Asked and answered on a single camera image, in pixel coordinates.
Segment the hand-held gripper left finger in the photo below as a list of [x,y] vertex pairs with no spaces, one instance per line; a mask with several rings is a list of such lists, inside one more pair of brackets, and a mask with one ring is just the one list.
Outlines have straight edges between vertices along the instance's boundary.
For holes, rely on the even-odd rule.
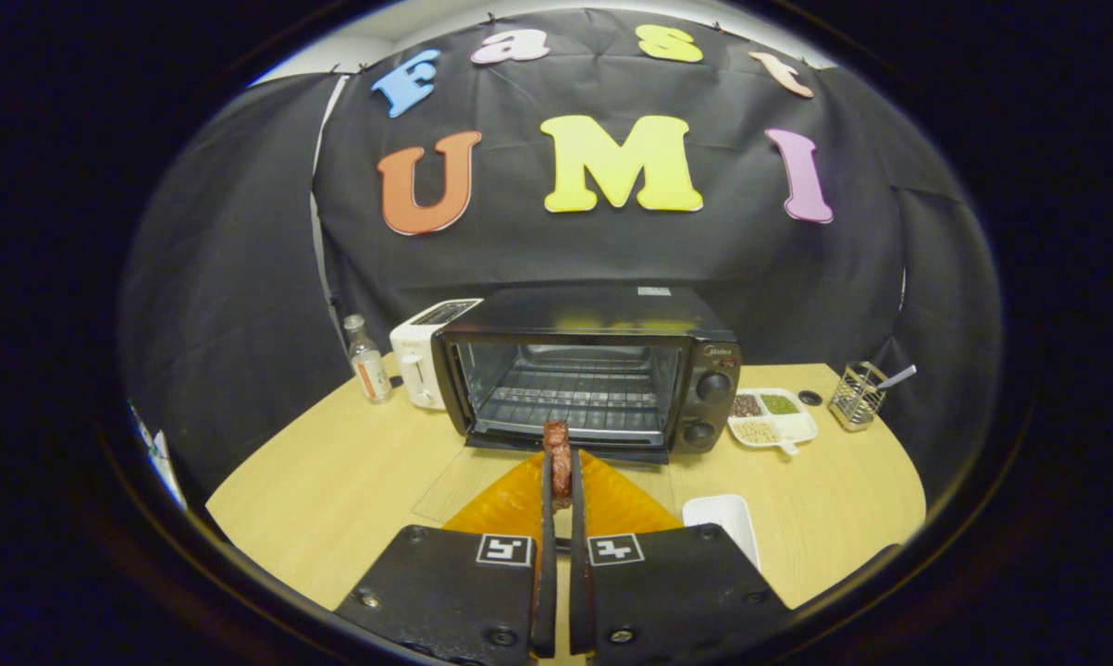
[[556,652],[552,458],[540,456],[539,535],[407,525],[335,614],[440,662],[539,662]]

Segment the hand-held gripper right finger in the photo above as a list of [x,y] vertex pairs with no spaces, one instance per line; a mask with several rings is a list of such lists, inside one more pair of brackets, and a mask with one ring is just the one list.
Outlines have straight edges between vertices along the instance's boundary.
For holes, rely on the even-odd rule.
[[792,611],[718,523],[589,532],[570,456],[570,653],[587,662],[712,662],[758,649]]

